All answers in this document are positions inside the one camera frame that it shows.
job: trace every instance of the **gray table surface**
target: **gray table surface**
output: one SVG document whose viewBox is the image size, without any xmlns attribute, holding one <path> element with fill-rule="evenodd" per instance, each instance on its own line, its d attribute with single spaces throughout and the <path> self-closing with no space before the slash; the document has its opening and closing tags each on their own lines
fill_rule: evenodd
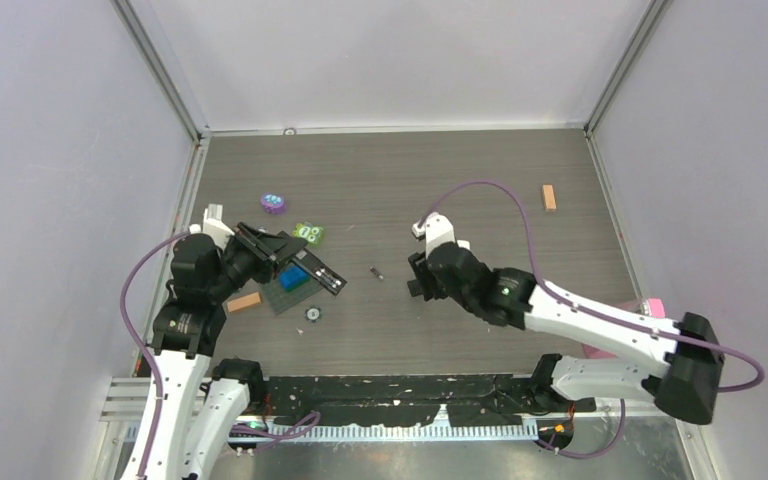
<svg viewBox="0 0 768 480">
<path fill-rule="evenodd" d="M 326 229 L 315 252 L 348 280 L 280 316 L 267 306 L 230 315 L 215 358 L 260 361 L 267 375 L 530 373 L 544 353 L 581 356 L 569 339 L 490 327 L 453 301 L 411 298 L 407 257 L 421 244 L 410 225 L 442 193 L 478 178 L 500 180 L 525 202 L 543 274 L 573 292 L 619 303 L 633 299 L 616 234 L 578 130 L 216 137 L 194 206 L 224 205 L 223 220 L 292 231 Z M 542 208 L 553 184 L 558 210 Z M 288 212 L 264 213 L 260 196 L 287 198 Z M 530 270 L 513 203 L 472 187 L 441 208 L 459 238 L 490 267 Z M 385 276 L 370 272 L 376 266 Z M 247 285 L 241 294 L 256 290 Z M 323 318 L 304 319 L 315 304 Z"/>
</svg>

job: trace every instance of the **purple ball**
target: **purple ball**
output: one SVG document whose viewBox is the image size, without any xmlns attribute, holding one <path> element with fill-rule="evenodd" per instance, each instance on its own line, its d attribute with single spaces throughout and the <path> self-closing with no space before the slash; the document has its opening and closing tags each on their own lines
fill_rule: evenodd
<svg viewBox="0 0 768 480">
<path fill-rule="evenodd" d="M 264 212 L 272 215 L 280 215 L 287 211 L 287 203 L 284 202 L 284 197 L 273 193 L 267 193 L 260 197 L 260 206 L 263 207 Z"/>
</svg>

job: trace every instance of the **blue block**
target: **blue block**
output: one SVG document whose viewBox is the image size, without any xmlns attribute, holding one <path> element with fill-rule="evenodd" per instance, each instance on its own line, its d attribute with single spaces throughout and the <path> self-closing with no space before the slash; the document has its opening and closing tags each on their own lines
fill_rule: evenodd
<svg viewBox="0 0 768 480">
<path fill-rule="evenodd" d="M 284 290 L 290 292 L 299 285 L 306 282 L 310 277 L 301 268 L 293 265 L 287 271 L 278 276 L 278 281 Z"/>
</svg>

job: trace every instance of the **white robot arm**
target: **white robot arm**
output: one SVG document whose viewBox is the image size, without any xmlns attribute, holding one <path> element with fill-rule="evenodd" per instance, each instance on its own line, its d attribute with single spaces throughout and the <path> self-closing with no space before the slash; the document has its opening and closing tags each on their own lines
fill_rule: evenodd
<svg viewBox="0 0 768 480">
<path fill-rule="evenodd" d="M 704 317 L 687 313 L 677 321 L 640 315 L 540 282 L 529 272 L 491 270 L 472 254 L 469 242 L 456 239 L 451 222 L 436 212 L 422 224 L 414 224 L 412 232 L 425 242 L 424 251 L 409 258 L 416 276 L 408 282 L 413 296 L 423 296 L 426 301 L 452 298 L 490 324 L 571 338 L 617 356 L 588 360 L 544 355 L 532 379 L 542 384 L 549 408 L 587 397 L 625 398 L 651 401 L 687 422 L 711 422 L 722 355 L 640 333 L 585 312 L 595 311 L 651 332 L 717 343 Z"/>
<path fill-rule="evenodd" d="M 222 223 L 221 205 L 209 206 L 202 226 L 190 230 L 194 234 L 173 249 L 170 295 L 154 319 L 149 345 L 154 355 L 146 359 L 160 372 L 159 378 L 152 374 L 150 395 L 158 391 L 157 382 L 162 382 L 163 395 L 146 402 L 123 480 L 208 478 L 237 417 L 250 402 L 266 396 L 260 364 L 222 360 L 192 423 L 192 406 L 225 324 L 223 302 L 228 297 L 250 280 L 273 280 L 291 263 L 332 295 L 346 285 L 306 249 L 305 239 L 285 232 L 271 235 L 245 223 L 231 229 Z"/>
</svg>

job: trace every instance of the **small wooden block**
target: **small wooden block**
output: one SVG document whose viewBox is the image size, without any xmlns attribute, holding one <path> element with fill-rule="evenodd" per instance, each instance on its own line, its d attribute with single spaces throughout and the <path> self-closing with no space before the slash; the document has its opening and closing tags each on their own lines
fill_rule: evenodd
<svg viewBox="0 0 768 480">
<path fill-rule="evenodd" d="M 260 293 L 255 292 L 250 295 L 246 295 L 245 297 L 235 298 L 234 300 L 227 302 L 225 306 L 228 308 L 228 313 L 234 313 L 259 304 Z"/>
<path fill-rule="evenodd" d="M 558 209 L 555 204 L 555 189 L 551 185 L 543 185 L 543 206 L 547 212 L 554 212 Z"/>
</svg>

